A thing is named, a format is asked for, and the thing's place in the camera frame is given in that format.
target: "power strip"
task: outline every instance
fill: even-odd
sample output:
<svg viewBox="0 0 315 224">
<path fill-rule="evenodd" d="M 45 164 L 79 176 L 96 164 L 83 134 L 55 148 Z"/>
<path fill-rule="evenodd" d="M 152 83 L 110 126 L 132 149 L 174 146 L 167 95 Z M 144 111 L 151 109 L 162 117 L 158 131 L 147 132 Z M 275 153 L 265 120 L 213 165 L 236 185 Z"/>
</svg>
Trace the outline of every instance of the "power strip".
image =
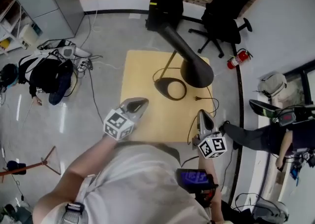
<svg viewBox="0 0 315 224">
<path fill-rule="evenodd" d="M 78 72 L 84 72 L 88 67 L 89 59 L 81 59 L 79 62 Z"/>
</svg>

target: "display screen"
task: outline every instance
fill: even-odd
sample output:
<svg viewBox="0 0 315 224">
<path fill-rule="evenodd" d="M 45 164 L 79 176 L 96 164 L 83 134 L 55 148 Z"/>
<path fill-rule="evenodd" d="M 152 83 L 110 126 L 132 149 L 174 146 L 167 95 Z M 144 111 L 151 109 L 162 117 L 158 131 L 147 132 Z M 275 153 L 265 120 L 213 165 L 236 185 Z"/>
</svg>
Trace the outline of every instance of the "display screen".
<svg viewBox="0 0 315 224">
<path fill-rule="evenodd" d="M 184 185 L 209 183 L 207 173 L 203 171 L 182 171 L 181 178 Z"/>
</svg>

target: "backpack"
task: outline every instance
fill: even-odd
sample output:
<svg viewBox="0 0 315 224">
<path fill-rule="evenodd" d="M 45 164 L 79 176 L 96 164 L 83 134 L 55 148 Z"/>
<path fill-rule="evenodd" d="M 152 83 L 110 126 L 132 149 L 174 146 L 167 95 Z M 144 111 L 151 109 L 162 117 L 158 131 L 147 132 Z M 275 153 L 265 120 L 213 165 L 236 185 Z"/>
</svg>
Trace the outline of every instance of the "backpack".
<svg viewBox="0 0 315 224">
<path fill-rule="evenodd" d="M 259 81 L 258 91 L 271 99 L 282 89 L 286 88 L 286 85 L 285 76 L 281 73 L 273 72 Z"/>
</svg>

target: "black desk lamp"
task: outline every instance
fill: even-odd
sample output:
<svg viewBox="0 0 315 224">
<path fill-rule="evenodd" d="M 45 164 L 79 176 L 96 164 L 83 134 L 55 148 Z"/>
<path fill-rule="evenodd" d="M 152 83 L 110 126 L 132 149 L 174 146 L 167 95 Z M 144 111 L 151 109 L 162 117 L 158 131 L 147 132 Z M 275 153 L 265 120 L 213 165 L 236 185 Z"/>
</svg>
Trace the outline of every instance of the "black desk lamp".
<svg viewBox="0 0 315 224">
<path fill-rule="evenodd" d="M 189 85 L 195 88 L 205 88 L 213 82 L 214 75 L 212 68 L 193 52 L 169 24 L 162 25 L 158 30 L 158 33 L 175 49 L 160 78 L 154 82 L 156 89 L 162 95 L 171 100 L 181 100 L 187 93 L 187 88 L 183 81 L 175 78 L 163 77 L 177 52 L 184 58 L 181 66 L 181 76 Z M 174 98 L 169 94 L 168 86 L 173 82 L 179 82 L 183 85 L 185 93 L 182 97 Z"/>
</svg>

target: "red fire extinguisher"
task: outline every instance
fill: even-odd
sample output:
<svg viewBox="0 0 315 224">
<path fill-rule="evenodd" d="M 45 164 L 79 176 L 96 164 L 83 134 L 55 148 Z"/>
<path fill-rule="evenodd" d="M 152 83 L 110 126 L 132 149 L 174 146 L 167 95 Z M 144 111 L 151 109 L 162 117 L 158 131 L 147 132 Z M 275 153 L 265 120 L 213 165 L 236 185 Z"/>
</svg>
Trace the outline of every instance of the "red fire extinguisher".
<svg viewBox="0 0 315 224">
<path fill-rule="evenodd" d="M 248 58 L 251 59 L 251 57 L 252 57 L 252 54 L 250 54 L 250 52 L 244 48 L 241 48 L 240 50 L 238 50 L 236 54 L 237 54 L 236 57 L 231 58 L 227 62 L 227 67 L 229 69 L 233 69 L 234 67 L 236 67 L 237 65 L 239 65 L 243 61 L 247 60 Z"/>
</svg>

